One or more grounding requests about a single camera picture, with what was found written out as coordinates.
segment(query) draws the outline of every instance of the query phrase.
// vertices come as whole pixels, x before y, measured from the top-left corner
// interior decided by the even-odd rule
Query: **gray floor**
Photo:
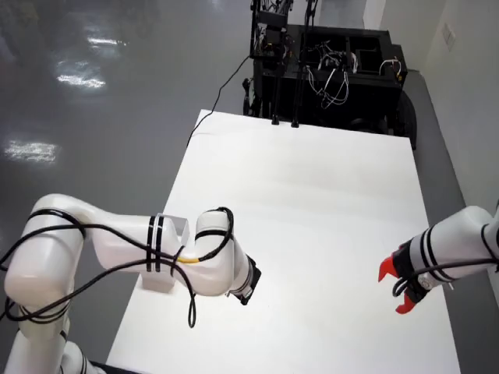
[[[361,3],[324,0],[321,18],[362,26]],[[161,211],[199,110],[248,54],[249,30],[248,0],[0,0],[2,250],[50,192],[117,213]],[[250,72],[247,63],[218,110],[241,112],[240,84]],[[405,89],[417,111],[415,159],[434,224],[464,202],[423,78],[409,74]],[[100,271],[86,246],[76,283]],[[75,299],[70,338],[91,359],[105,362],[135,281],[116,274]],[[499,312],[486,275],[456,282],[446,298],[462,372],[495,372]],[[16,329],[0,324],[0,371]]]

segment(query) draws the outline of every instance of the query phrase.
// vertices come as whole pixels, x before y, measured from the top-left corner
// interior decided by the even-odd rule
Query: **white table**
[[[201,111],[200,118],[207,112]],[[441,288],[400,316],[380,262],[427,227],[409,141],[215,113],[192,138],[165,213],[228,206],[262,277],[233,297],[145,291],[108,364],[147,373],[458,373]]]

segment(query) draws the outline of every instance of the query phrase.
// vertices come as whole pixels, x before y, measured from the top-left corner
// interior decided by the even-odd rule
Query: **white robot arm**
[[[404,293],[396,311],[405,314],[432,288],[497,266],[498,259],[499,210],[492,217],[468,206],[400,245],[381,263],[378,281],[388,273],[400,278],[393,294]]]
[[[187,286],[192,298],[191,327],[194,295],[230,293],[246,305],[260,278],[255,262],[233,235],[233,216],[227,208],[201,214],[195,244],[184,247],[172,220],[161,214],[118,215],[69,196],[45,196],[35,204],[17,245],[0,259],[3,264],[13,253],[5,276],[9,297],[5,311],[8,318],[19,321],[20,328],[6,373],[52,374],[64,362],[60,335],[69,328],[69,300],[64,300],[74,293],[86,236],[108,271],[157,272],[166,282],[174,277]],[[9,299],[19,305],[18,316],[10,313]],[[48,349],[48,342],[57,347]]]

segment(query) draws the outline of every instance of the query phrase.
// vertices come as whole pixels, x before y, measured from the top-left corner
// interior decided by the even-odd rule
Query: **white wall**
[[[410,69],[424,67],[446,0],[386,0],[380,29],[400,44]]]
[[[442,37],[455,32],[451,51]],[[462,194],[494,212],[499,199],[499,1],[448,0],[423,75]],[[499,276],[491,283],[499,300]]]
[[[386,0],[366,0],[364,9],[364,27],[369,30],[379,30]]]

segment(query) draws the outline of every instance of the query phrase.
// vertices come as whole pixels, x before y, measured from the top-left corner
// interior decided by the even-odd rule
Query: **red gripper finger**
[[[395,311],[398,314],[406,314],[409,313],[415,305],[416,303],[411,300],[407,294],[404,294],[404,304],[399,305]]]
[[[395,278],[398,278],[397,270],[393,266],[393,255],[384,259],[380,265],[380,274],[378,275],[377,281],[381,282],[385,275],[391,274]]]

